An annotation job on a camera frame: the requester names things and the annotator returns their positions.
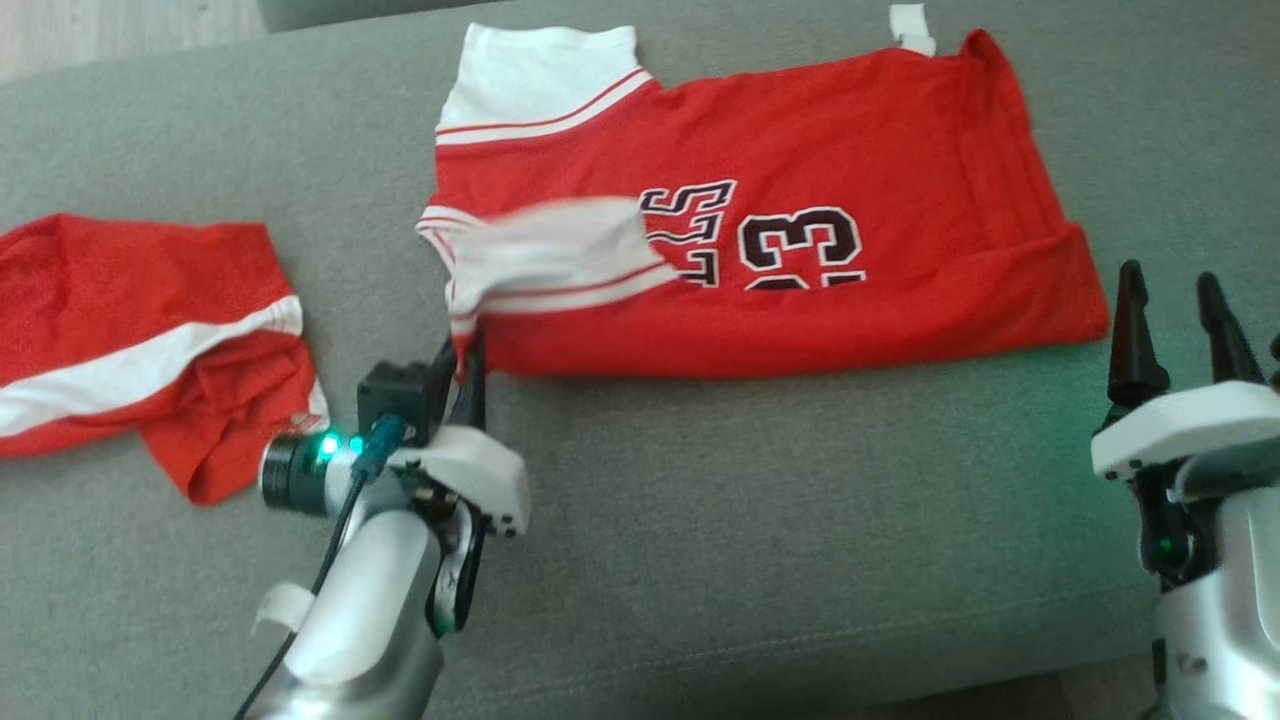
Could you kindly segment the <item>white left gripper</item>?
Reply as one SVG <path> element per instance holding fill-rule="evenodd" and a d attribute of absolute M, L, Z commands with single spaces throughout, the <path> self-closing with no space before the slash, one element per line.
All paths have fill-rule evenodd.
<path fill-rule="evenodd" d="M 485 430 L 486 352 L 483 334 L 458 356 L 445 338 L 431 360 L 431 389 L 458 380 L 458 424 L 443 425 L 421 448 L 401 448 L 387 470 L 420 503 L 465 503 L 493 536 L 529 530 L 531 496 L 524 459 Z"/>

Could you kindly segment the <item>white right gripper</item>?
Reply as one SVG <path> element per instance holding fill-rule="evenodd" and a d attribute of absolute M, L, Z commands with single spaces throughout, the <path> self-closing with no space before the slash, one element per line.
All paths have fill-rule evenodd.
<path fill-rule="evenodd" d="M 1197 299 L 1215 384 L 1165 395 L 1171 382 L 1155 355 L 1146 278 L 1137 260 L 1121 265 L 1108 400 L 1112 413 L 1129 414 L 1092 438 L 1097 477 L 1130 480 L 1149 466 L 1277 436 L 1277 393 L 1261 386 L 1262 369 L 1213 273 L 1199 274 Z"/>

